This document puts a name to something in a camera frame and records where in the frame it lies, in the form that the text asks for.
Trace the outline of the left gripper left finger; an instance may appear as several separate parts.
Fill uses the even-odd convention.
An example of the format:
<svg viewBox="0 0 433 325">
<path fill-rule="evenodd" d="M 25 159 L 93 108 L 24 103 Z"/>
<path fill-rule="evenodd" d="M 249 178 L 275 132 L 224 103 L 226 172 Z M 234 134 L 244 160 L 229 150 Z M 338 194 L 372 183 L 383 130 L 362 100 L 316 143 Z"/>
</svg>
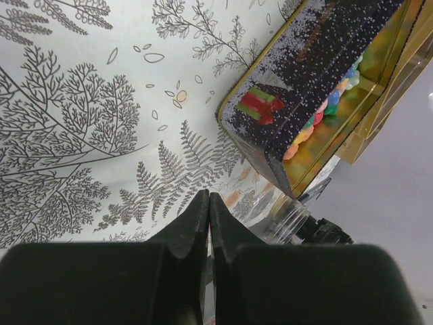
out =
<svg viewBox="0 0 433 325">
<path fill-rule="evenodd" d="M 1 259 L 2 324 L 201 324 L 208 190 L 144 242 L 19 244 Z"/>
</svg>

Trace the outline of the dark tin with star candies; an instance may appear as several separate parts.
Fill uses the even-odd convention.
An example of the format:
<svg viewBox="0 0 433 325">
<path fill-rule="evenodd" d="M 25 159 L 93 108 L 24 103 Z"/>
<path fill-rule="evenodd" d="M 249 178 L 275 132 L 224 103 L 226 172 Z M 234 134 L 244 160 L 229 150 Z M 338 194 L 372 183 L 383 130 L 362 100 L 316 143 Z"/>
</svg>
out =
<svg viewBox="0 0 433 325">
<path fill-rule="evenodd" d="M 301 195 L 379 110 L 431 13 L 427 1 L 303 1 L 221 104 L 221 126 L 259 174 Z"/>
</svg>

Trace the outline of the clear glass jar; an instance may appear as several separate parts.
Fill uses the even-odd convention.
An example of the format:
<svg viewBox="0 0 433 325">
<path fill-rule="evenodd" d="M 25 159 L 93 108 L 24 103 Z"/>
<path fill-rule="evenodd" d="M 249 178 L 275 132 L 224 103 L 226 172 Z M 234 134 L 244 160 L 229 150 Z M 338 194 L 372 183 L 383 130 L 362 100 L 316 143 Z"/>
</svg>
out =
<svg viewBox="0 0 433 325">
<path fill-rule="evenodd" d="M 296 234 L 306 223 L 310 211 L 299 201 L 271 192 L 257 199 L 252 208 L 244 208 L 245 215 L 237 215 L 255 236 L 268 244 L 292 244 Z"/>
</svg>

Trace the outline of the floral table mat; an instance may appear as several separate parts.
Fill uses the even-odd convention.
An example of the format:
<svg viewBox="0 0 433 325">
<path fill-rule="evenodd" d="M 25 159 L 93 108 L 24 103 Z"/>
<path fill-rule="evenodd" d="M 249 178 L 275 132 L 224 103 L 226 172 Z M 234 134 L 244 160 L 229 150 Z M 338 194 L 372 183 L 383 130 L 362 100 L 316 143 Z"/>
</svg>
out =
<svg viewBox="0 0 433 325">
<path fill-rule="evenodd" d="M 2 1 L 1 252 L 142 241 L 196 191 L 281 197 L 217 122 L 273 35 L 326 1 Z"/>
</svg>

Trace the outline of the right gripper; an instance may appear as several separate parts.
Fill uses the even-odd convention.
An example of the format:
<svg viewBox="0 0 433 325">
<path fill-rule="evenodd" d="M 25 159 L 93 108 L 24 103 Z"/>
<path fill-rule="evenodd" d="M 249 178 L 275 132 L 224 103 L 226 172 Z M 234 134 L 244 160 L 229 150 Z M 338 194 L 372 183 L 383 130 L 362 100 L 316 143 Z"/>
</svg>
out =
<svg viewBox="0 0 433 325">
<path fill-rule="evenodd" d="M 298 197 L 300 203 L 306 206 L 318 199 L 331 179 L 325 179 L 312 189 Z M 311 214 L 297 231 L 297 237 L 303 244 L 353 244 L 352 238 L 338 225 L 327 219 L 316 219 Z"/>
</svg>

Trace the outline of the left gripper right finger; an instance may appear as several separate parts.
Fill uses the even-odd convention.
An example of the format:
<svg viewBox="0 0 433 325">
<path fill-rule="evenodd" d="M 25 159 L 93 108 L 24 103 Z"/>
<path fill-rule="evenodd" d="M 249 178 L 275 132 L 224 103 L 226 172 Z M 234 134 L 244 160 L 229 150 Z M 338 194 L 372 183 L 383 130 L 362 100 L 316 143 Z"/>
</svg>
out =
<svg viewBox="0 0 433 325">
<path fill-rule="evenodd" d="M 212 193 L 217 324 L 422 324 L 394 259 L 365 244 L 267 244 Z"/>
</svg>

